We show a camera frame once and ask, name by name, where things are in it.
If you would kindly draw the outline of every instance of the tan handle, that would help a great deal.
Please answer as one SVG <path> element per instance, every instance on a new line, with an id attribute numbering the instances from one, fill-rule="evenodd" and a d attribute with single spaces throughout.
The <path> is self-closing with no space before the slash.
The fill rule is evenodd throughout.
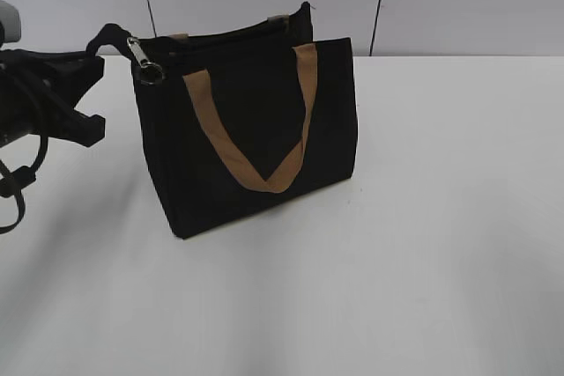
<path id="1" fill-rule="evenodd" d="M 246 189 L 282 193 L 292 185 L 303 165 L 311 112 L 317 92 L 317 50 L 315 43 L 304 44 L 293 49 L 296 53 L 298 80 L 306 108 L 301 140 L 266 181 L 237 148 L 221 123 L 213 102 L 210 73 L 207 70 L 200 70 L 183 77 L 202 130 L 231 175 Z"/>

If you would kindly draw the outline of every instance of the black fabric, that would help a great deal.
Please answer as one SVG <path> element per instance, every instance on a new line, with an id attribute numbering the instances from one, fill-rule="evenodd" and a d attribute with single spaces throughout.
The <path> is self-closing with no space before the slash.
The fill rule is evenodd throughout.
<path id="1" fill-rule="evenodd" d="M 350 39 L 315 43 L 317 93 L 304 163 L 281 194 L 245 189 L 229 173 L 202 131 L 182 79 L 209 71 L 221 121 L 266 179 L 301 139 L 305 107 L 293 47 L 308 42 L 290 30 L 205 47 L 164 38 L 142 43 L 167 74 L 161 85 L 134 79 L 134 86 L 146 162 L 176 236 L 186 239 L 352 176 L 357 117 Z"/>

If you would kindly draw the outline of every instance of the black tote bag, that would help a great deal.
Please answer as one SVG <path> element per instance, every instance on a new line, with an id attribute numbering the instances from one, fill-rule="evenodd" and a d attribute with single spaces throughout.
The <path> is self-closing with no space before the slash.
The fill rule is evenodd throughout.
<path id="1" fill-rule="evenodd" d="M 177 237 L 352 176 L 351 42 L 313 42 L 308 8 L 208 39 L 140 40 L 129 51 L 130 34 L 108 25 L 89 44 L 91 53 L 113 44 L 132 61 L 146 162 Z"/>

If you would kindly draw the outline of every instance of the black shoulder strap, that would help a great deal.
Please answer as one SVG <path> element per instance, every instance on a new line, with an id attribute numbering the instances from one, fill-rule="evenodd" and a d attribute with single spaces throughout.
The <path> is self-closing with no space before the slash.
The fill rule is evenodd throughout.
<path id="1" fill-rule="evenodd" d="M 86 53 L 94 56 L 102 46 L 114 46 L 118 52 L 133 61 L 135 57 L 127 46 L 127 39 L 129 37 L 131 37 L 131 33 L 119 25 L 105 24 L 98 35 L 86 46 Z"/>

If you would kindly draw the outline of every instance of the black strap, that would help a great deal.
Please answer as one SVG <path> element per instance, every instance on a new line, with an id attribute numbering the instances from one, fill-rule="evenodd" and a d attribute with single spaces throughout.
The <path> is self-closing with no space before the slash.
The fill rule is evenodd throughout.
<path id="1" fill-rule="evenodd" d="M 10 173 L 10 178 L 16 181 L 17 189 L 15 189 L 14 185 L 11 184 L 4 175 L 4 177 L 0 180 L 0 196 L 9 198 L 12 195 L 17 195 L 18 192 L 21 194 L 21 189 L 27 187 L 35 181 L 35 173 L 39 170 L 43 160 L 47 156 L 49 138 L 45 114 L 43 113 L 40 102 L 33 94 L 33 91 L 30 90 L 25 83 L 20 81 L 19 78 L 5 71 L 0 71 L 0 75 L 6 78 L 18 91 L 24 93 L 33 105 L 36 115 L 37 131 L 40 136 L 39 150 L 37 151 L 37 155 L 35 156 L 35 160 L 31 166 L 22 166 L 14 173 Z"/>
<path id="2" fill-rule="evenodd" d="M 0 175 L 4 177 L 3 181 L 6 181 L 10 186 L 11 192 L 14 194 L 14 198 L 16 199 L 16 204 L 18 205 L 18 219 L 11 225 L 0 226 L 0 234 L 2 234 L 13 230 L 19 225 L 26 214 L 26 202 L 24 202 L 24 196 L 21 194 L 21 188 L 18 185 L 18 182 L 2 160 L 0 160 Z"/>
<path id="3" fill-rule="evenodd" d="M 94 37 L 86 46 L 86 53 L 95 56 L 102 46 L 114 46 L 118 52 L 130 59 L 135 60 L 135 56 L 127 46 L 127 39 L 131 37 L 129 31 L 124 30 L 117 24 L 105 24 L 98 35 Z"/>

